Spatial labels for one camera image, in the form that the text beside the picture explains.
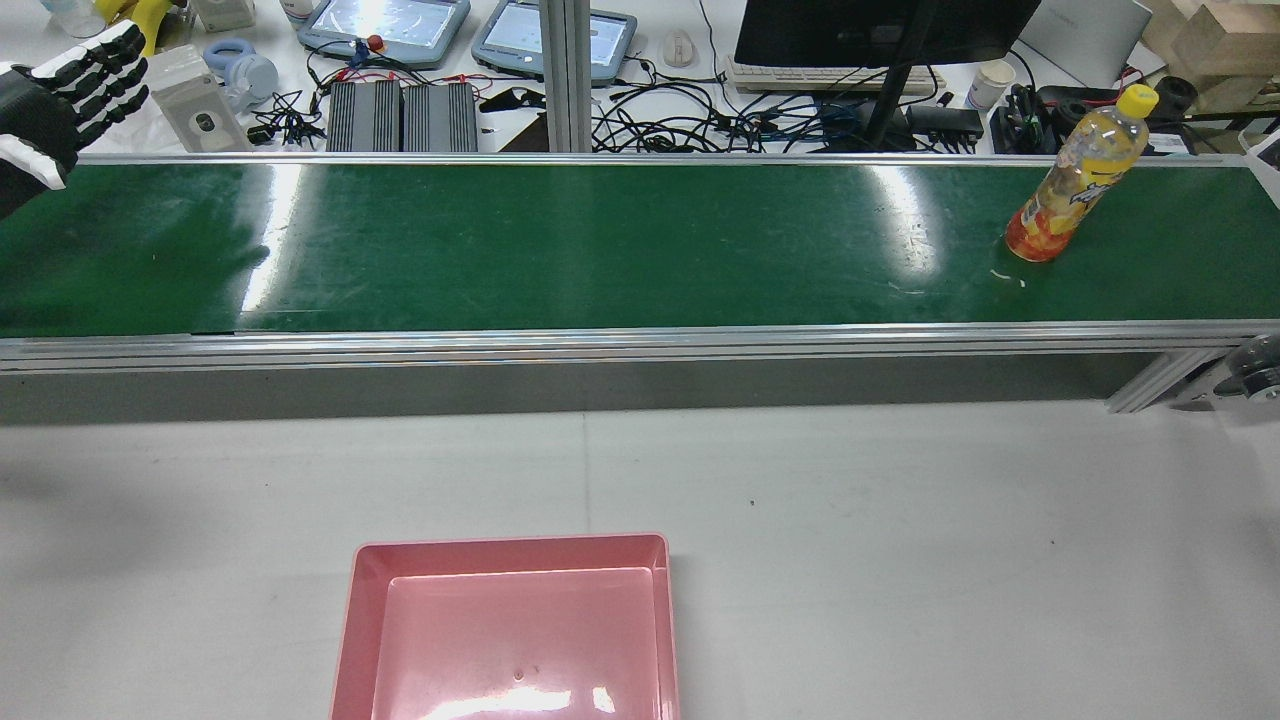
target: yellow bottle cap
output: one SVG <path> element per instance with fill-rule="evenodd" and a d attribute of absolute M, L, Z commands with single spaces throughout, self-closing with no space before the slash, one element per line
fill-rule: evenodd
<path fill-rule="evenodd" d="M 1140 120 L 1156 109 L 1157 102 L 1160 102 L 1160 94 L 1139 82 L 1130 85 L 1129 90 L 1124 91 L 1124 95 L 1116 101 L 1116 110 Z"/>

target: tablet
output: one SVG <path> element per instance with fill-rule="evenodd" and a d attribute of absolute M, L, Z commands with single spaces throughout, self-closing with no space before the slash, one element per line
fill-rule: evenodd
<path fill-rule="evenodd" d="M 591 10 L 591 85 L 604 87 L 618 77 L 636 19 L 621 13 Z M 543 26 L 536 1 L 499 0 L 480 28 L 471 55 L 476 61 L 508 73 L 543 76 Z"/>
<path fill-rule="evenodd" d="M 468 0 L 326 0 L 298 29 L 298 42 L 351 58 L 352 40 L 380 35 L 387 42 L 383 55 L 411 68 L 434 68 L 470 10 Z"/>

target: robot finger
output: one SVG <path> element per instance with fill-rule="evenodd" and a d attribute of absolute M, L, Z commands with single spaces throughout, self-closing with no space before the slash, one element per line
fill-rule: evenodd
<path fill-rule="evenodd" d="M 77 142 L 76 149 L 83 150 L 84 147 L 88 147 L 90 145 L 93 143 L 93 141 L 102 137 L 102 133 L 106 132 L 106 128 L 124 120 L 124 118 L 132 115 L 133 113 L 137 113 L 142 108 L 142 104 L 146 101 L 147 95 L 148 95 L 147 86 L 143 85 L 138 87 L 138 90 L 129 97 L 108 105 L 106 110 L 102 111 L 102 114 L 99 115 L 97 119 L 95 119 L 91 123 L 81 126 L 79 141 Z"/>
<path fill-rule="evenodd" d="M 95 87 L 86 86 L 79 88 L 79 92 L 83 95 L 77 100 L 72 100 L 68 94 L 59 95 L 73 102 L 76 108 L 76 122 L 78 124 L 83 124 L 101 113 L 102 108 L 106 108 L 113 97 L 124 97 L 131 88 L 137 87 L 142 82 L 142 77 L 146 72 L 146 59 L 138 58 L 134 60 L 133 65 L 125 69 L 125 72 L 109 82 Z"/>
<path fill-rule="evenodd" d="M 32 68 L 28 74 L 52 92 L 61 92 L 68 87 L 82 88 L 86 76 L 105 77 L 131 67 L 141 55 L 145 44 L 146 37 L 138 26 L 125 20 Z M 83 90 L 72 92 L 82 95 L 70 100 L 86 96 Z"/>

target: pink tray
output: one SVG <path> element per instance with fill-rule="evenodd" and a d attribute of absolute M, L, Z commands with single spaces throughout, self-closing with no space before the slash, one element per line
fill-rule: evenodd
<path fill-rule="evenodd" d="M 662 536 L 369 544 L 333 720 L 678 720 Z"/>

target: robotic hand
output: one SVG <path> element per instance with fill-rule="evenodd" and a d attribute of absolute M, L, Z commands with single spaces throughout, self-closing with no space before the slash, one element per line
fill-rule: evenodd
<path fill-rule="evenodd" d="M 142 108 L 145 42 L 122 22 L 38 68 L 0 63 L 0 218 L 64 188 L 77 152 Z"/>

